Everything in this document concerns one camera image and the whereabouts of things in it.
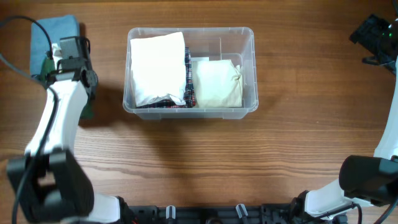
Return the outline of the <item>white cloth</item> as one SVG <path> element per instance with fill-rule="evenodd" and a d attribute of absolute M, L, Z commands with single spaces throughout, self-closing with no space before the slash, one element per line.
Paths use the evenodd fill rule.
<path fill-rule="evenodd" d="M 137 107 L 170 100 L 182 106 L 186 86 L 185 40 L 181 32 L 131 39 L 132 89 Z"/>

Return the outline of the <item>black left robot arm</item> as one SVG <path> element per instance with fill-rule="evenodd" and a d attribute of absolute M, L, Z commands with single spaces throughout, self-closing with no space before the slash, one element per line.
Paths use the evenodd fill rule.
<path fill-rule="evenodd" d="M 22 158 L 11 159 L 7 176 L 30 223 L 120 223 L 123 203 L 96 194 L 73 152 L 82 112 L 95 98 L 98 77 L 86 37 L 60 39 L 61 59 L 44 61 L 33 76 L 47 91 L 47 102 Z"/>

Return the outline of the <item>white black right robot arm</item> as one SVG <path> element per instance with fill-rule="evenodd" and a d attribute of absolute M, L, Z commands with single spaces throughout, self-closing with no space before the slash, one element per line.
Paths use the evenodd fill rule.
<path fill-rule="evenodd" d="M 384 67 L 397 74 L 397 22 L 370 15 L 349 37 L 371 52 L 364 64 Z M 350 210 L 383 207 L 382 223 L 397 207 L 397 96 L 394 95 L 382 138 L 373 156 L 349 156 L 338 179 L 318 189 L 302 192 L 288 209 L 289 222 L 337 221 Z"/>

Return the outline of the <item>dark green cloth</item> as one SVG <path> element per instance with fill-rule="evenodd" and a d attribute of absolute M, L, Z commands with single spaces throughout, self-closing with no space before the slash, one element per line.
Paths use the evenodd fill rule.
<path fill-rule="evenodd" d="M 94 116 L 93 100 L 95 99 L 96 87 L 98 86 L 98 76 L 92 69 L 90 60 L 78 57 L 60 59 L 55 63 L 54 59 L 46 58 L 37 79 L 46 88 L 64 80 L 81 82 L 88 95 L 88 99 L 81 111 L 80 119 L 91 119 Z"/>

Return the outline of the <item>cream cloth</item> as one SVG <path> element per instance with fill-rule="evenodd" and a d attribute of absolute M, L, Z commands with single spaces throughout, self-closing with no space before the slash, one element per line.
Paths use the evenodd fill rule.
<path fill-rule="evenodd" d="M 231 60 L 192 63 L 196 106 L 199 108 L 239 108 L 243 100 L 243 74 Z"/>

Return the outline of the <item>plaid cloth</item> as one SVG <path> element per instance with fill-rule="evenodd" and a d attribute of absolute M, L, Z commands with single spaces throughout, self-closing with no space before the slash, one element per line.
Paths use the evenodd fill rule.
<path fill-rule="evenodd" d="M 144 108 L 193 108 L 196 105 L 195 90 L 192 78 L 192 58 L 188 47 L 185 48 L 185 69 L 186 69 L 186 85 L 183 99 L 184 105 L 176 105 L 172 100 L 162 100 L 152 104 L 140 106 Z"/>

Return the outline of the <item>blue cloth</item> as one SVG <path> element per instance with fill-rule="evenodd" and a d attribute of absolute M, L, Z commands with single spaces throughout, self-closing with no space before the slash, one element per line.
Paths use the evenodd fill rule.
<path fill-rule="evenodd" d="M 59 44 L 61 38 L 80 35 L 80 25 L 73 15 L 39 19 L 37 22 L 45 29 L 53 44 Z M 31 75 L 40 73 L 46 52 L 49 49 L 49 43 L 41 28 L 32 24 L 29 63 Z"/>

